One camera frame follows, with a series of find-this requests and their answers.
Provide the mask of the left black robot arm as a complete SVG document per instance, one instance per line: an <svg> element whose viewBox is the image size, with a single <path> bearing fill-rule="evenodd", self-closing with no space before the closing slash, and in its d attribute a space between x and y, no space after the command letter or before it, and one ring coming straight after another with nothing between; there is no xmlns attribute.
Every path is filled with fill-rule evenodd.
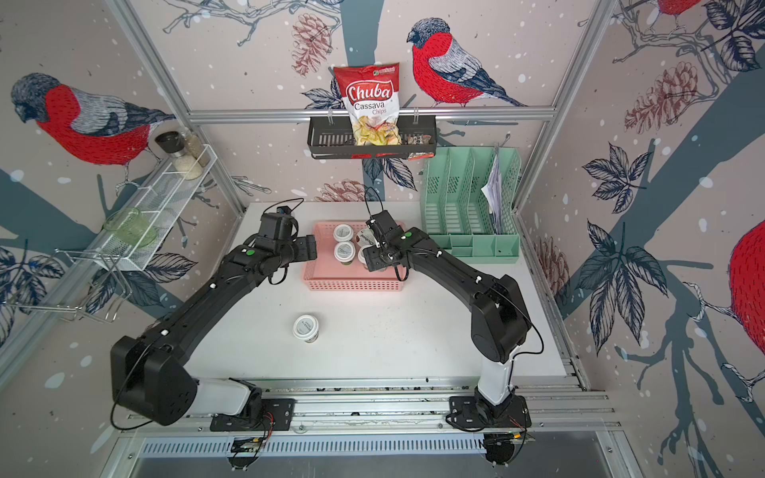
<svg viewBox="0 0 765 478"><path fill-rule="evenodd" d="M301 236L293 209L261 215L258 232L224 256L216 272L163 323L111 349L113 406L169 425L192 408L201 385L185 369L197 346L241 299L279 270L317 258L316 239Z"/></svg>

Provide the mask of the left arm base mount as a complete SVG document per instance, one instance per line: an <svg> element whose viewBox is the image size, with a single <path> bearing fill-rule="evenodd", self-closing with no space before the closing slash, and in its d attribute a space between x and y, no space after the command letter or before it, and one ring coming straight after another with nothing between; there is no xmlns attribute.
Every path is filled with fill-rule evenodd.
<svg viewBox="0 0 765 478"><path fill-rule="evenodd" d="M213 416L213 432L288 431L291 427L296 400L293 398L255 398L236 415Z"/></svg>

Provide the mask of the Chobani yogurt cup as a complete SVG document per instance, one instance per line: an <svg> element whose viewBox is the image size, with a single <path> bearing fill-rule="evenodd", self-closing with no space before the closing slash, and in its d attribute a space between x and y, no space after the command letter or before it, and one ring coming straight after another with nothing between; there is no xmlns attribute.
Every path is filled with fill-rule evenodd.
<svg viewBox="0 0 765 478"><path fill-rule="evenodd" d="M357 243L361 248L376 247L377 241L374 232L370 228L364 228L357 233Z"/></svg>

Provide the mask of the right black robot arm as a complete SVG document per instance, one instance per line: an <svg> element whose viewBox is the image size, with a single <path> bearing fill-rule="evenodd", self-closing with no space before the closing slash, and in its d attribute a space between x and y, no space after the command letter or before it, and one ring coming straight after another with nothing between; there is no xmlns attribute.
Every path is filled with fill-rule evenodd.
<svg viewBox="0 0 765 478"><path fill-rule="evenodd" d="M474 409L484 427L510 418L514 392L514 353L532 329L515 279L481 272L442 249L424 231L403 229L386 210L367 220L375 246L363 252L372 272L404 267L442 286L470 312L470 338L484 362L475 391Z"/></svg>

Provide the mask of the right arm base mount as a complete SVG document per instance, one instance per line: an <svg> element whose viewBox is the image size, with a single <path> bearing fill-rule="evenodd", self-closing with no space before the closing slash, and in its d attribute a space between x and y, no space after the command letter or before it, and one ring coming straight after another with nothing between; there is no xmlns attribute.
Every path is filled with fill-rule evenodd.
<svg viewBox="0 0 765 478"><path fill-rule="evenodd" d="M526 399L518 394L508 396L499 406L481 396L452 396L445 421L453 428L469 432L489 428L526 429L532 425Z"/></svg>

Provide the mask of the white-lid yogurt cup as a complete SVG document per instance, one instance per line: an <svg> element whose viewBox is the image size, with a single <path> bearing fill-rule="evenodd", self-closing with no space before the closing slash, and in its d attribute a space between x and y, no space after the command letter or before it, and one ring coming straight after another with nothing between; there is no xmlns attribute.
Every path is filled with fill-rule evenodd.
<svg viewBox="0 0 765 478"><path fill-rule="evenodd" d="M366 256L365 256L365 251L366 251L366 250L367 250L369 247L370 247L370 246L364 246L364 247L361 247L361 248L360 248L360 250L358 251L358 259L359 259L359 261L360 261L360 262L361 262L361 263L364 265L364 267L365 267L365 268L367 268L367 267L368 267L368 264L367 264L367 259L366 259Z"/></svg>
<svg viewBox="0 0 765 478"><path fill-rule="evenodd" d="M338 242L334 248L335 259L343 265L351 265L357 255L357 248L351 241Z"/></svg>
<svg viewBox="0 0 765 478"><path fill-rule="evenodd" d="M319 331L319 320L313 315L301 315L293 323L294 337L307 344L314 343L318 339Z"/></svg>
<svg viewBox="0 0 765 478"><path fill-rule="evenodd" d="M333 231L333 237L337 242L351 242L355 234L354 228L346 223L338 224Z"/></svg>

